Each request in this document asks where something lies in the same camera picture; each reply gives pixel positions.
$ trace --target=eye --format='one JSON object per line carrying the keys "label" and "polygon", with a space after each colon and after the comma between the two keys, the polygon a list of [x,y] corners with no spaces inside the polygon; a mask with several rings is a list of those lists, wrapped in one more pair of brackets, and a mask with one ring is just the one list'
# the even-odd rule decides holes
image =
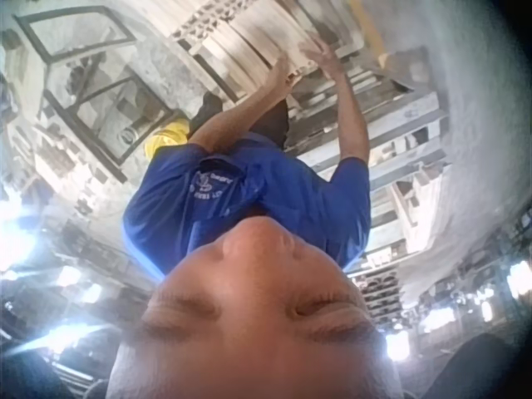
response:
{"label": "eye", "polygon": [[300,300],[293,311],[296,316],[308,317],[332,305],[356,306],[356,302],[351,296],[346,294],[325,294]]}

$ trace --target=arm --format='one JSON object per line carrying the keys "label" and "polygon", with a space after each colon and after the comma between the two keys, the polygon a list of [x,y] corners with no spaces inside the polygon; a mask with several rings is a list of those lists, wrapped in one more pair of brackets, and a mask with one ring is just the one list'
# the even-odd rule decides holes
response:
{"label": "arm", "polygon": [[281,56],[262,87],[235,108],[210,119],[194,134],[190,143],[200,145],[210,153],[227,150],[261,116],[284,100],[292,86],[293,81],[288,78],[288,59]]}
{"label": "arm", "polygon": [[367,124],[352,92],[351,83],[334,51],[320,37],[314,34],[312,37],[321,52],[316,52],[305,45],[302,46],[301,50],[336,83],[341,160],[356,157],[367,164],[370,153]]}

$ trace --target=blue polo shirt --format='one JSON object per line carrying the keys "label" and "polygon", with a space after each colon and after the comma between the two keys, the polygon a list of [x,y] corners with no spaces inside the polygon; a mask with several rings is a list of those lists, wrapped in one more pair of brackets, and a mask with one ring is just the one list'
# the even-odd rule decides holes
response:
{"label": "blue polo shirt", "polygon": [[216,240],[258,205],[347,267],[371,227],[369,173],[343,160],[330,182],[268,139],[249,134],[227,155],[188,144],[157,151],[124,213],[126,245],[162,280],[187,254]]}

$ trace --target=man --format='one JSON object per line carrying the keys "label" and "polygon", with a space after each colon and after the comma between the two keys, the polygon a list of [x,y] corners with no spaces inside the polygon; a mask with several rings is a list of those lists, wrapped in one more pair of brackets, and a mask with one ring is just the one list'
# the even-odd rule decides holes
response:
{"label": "man", "polygon": [[331,182],[248,133],[279,126],[260,119],[278,114],[292,89],[285,58],[188,145],[159,150],[124,228],[164,281],[119,351],[108,397],[401,397],[342,272],[371,224],[367,127],[341,62],[315,41],[320,52],[303,50],[338,92],[341,161]]}

